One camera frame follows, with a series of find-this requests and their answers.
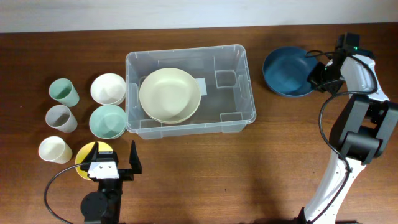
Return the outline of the white small bowl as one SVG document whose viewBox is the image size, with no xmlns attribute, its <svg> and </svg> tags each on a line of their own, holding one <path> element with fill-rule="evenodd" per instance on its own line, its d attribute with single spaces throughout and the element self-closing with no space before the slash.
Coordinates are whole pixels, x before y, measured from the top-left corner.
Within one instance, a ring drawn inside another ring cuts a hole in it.
<svg viewBox="0 0 398 224">
<path fill-rule="evenodd" d="M 90 87 L 91 97 L 101 105 L 120 105 L 126 96 L 126 82 L 115 73 L 104 73 Z"/>
</svg>

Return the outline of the clear plastic storage bin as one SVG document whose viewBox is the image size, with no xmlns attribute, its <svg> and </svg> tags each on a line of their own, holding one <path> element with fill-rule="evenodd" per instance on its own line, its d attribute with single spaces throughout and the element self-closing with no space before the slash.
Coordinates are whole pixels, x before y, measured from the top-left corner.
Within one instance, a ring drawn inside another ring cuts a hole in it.
<svg viewBox="0 0 398 224">
<path fill-rule="evenodd" d="M 126 129 L 142 139 L 238 133 L 256 119 L 242 45 L 131 52 L 125 62 Z"/>
</svg>

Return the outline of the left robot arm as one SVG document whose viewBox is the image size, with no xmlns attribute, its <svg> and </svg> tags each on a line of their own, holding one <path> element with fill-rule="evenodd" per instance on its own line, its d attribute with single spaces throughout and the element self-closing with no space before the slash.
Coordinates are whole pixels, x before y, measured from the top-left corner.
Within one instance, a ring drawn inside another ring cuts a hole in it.
<svg viewBox="0 0 398 224">
<path fill-rule="evenodd" d="M 98 183 L 98 190 L 86 195 L 80 205 L 85 223 L 119 223 L 123 183 L 133 181 L 142 173 L 135 142 L 131 143 L 129 169 L 118 168 L 118 156 L 114 151 L 100 151 L 94 143 L 82 160 L 80 169 L 88 178 Z"/>
</svg>

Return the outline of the white label in bin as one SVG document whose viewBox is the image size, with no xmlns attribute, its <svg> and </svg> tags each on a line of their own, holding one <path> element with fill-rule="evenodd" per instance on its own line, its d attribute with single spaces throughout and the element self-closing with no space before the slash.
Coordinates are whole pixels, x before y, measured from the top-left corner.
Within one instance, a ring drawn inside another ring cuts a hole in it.
<svg viewBox="0 0 398 224">
<path fill-rule="evenodd" d="M 206 80 L 205 80 L 205 78 L 196 78 L 195 80 L 198 83 L 198 86 L 200 87 L 201 96 L 206 96 L 207 95 L 207 89 L 206 89 Z"/>
</svg>

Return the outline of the cream cup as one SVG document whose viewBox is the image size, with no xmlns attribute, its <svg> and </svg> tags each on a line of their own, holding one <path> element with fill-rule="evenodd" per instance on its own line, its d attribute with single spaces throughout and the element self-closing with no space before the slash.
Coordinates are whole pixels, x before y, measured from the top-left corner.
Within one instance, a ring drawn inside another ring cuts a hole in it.
<svg viewBox="0 0 398 224">
<path fill-rule="evenodd" d="M 58 136 L 44 139 L 39 146 L 38 153 L 41 159 L 57 164 L 67 163 L 73 155 L 71 148 Z"/>
</svg>

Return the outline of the yellow small bowl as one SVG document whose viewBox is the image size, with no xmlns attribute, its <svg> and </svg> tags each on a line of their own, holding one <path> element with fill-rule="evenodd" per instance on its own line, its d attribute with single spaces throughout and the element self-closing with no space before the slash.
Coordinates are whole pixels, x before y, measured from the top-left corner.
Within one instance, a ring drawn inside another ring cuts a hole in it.
<svg viewBox="0 0 398 224">
<path fill-rule="evenodd" d="M 105 142 L 98 142 L 99 144 L 99 152 L 103 152 L 103 151 L 113 151 L 112 147 L 105 143 Z M 76 158 L 75 158 L 75 164 L 79 164 L 81 162 L 83 162 L 84 158 L 88 155 L 88 153 L 91 151 L 91 149 L 93 148 L 93 146 L 95 145 L 95 142 L 90 142 L 86 145 L 84 145 L 77 153 Z M 80 167 L 76 167 L 75 168 L 78 175 L 86 180 L 90 180 L 90 178 L 88 177 L 88 173 L 81 170 Z"/>
</svg>

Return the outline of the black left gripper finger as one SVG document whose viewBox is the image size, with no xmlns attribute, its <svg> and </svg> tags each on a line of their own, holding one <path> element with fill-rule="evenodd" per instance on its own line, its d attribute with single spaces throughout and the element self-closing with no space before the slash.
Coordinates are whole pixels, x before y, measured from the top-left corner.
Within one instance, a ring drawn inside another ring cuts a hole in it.
<svg viewBox="0 0 398 224">
<path fill-rule="evenodd" d="M 142 173 L 142 165 L 139 160 L 139 156 L 137 155 L 136 143 L 134 140 L 132 140 L 132 142 L 131 142 L 129 163 L 131 165 L 131 169 L 134 174 Z"/>
<path fill-rule="evenodd" d="M 81 162 L 91 162 L 97 154 L 99 149 L 99 142 L 91 142 L 82 147 L 80 150 Z"/>
</svg>

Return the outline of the dark blue large bowl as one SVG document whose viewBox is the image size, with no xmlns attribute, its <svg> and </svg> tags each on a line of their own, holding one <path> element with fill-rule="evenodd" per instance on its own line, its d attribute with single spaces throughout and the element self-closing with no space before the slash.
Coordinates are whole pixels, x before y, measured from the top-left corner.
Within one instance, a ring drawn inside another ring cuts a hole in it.
<svg viewBox="0 0 398 224">
<path fill-rule="evenodd" d="M 307 78 L 318 60 L 306 58 L 306 53 L 300 47 L 280 47 L 265 58 L 262 67 L 264 80 L 274 93 L 298 98 L 314 91 Z"/>
</svg>

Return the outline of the grey translucent cup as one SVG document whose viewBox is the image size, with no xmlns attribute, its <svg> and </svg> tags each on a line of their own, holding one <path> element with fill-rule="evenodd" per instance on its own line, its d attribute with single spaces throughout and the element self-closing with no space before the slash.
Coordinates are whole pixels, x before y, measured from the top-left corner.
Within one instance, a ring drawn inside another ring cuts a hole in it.
<svg viewBox="0 0 398 224">
<path fill-rule="evenodd" d="M 69 107 L 65 105 L 56 105 L 51 107 L 46 115 L 45 122 L 51 128 L 57 129 L 63 133 L 71 133 L 76 130 L 78 123 Z"/>
</svg>

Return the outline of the cream large bowl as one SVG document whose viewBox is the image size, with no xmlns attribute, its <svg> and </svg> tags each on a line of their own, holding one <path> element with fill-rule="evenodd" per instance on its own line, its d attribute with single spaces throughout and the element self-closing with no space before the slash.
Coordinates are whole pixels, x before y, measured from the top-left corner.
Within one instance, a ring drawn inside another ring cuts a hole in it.
<svg viewBox="0 0 398 224">
<path fill-rule="evenodd" d="M 146 77 L 139 90 L 142 109 L 152 119 L 177 124 L 193 116 L 201 103 L 198 83 L 178 68 L 161 68 Z"/>
</svg>

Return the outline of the mint green cup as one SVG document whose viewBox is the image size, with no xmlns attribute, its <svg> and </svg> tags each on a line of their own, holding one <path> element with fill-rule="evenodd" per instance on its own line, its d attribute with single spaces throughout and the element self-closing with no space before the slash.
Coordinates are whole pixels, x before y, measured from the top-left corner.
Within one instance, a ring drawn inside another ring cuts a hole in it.
<svg viewBox="0 0 398 224">
<path fill-rule="evenodd" d="M 49 86 L 49 95 L 57 102 L 73 107 L 78 104 L 80 97 L 72 82 L 66 78 L 59 78 Z"/>
</svg>

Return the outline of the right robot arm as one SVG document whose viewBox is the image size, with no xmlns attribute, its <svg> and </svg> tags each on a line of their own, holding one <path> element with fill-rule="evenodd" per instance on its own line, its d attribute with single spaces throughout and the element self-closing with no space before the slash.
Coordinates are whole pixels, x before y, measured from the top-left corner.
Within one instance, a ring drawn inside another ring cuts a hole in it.
<svg viewBox="0 0 398 224">
<path fill-rule="evenodd" d="M 397 125 L 397 104 L 382 91 L 374 54 L 359 46 L 358 34 L 341 34 L 335 49 L 326 52 L 308 76 L 315 90 L 329 92 L 330 103 L 348 95 L 349 101 L 323 140 L 330 160 L 315 196 L 301 209 L 297 223 L 336 223 L 336 215 L 357 176 L 385 150 Z"/>
</svg>

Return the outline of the mint green small bowl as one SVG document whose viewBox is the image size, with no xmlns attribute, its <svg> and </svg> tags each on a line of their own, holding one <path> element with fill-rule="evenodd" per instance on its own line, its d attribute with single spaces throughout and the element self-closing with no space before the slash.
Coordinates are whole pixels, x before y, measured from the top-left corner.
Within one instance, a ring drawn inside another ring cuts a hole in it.
<svg viewBox="0 0 398 224">
<path fill-rule="evenodd" d="M 126 130 L 126 112 L 117 105 L 103 105 L 89 120 L 90 131 L 101 139 L 116 139 Z"/>
</svg>

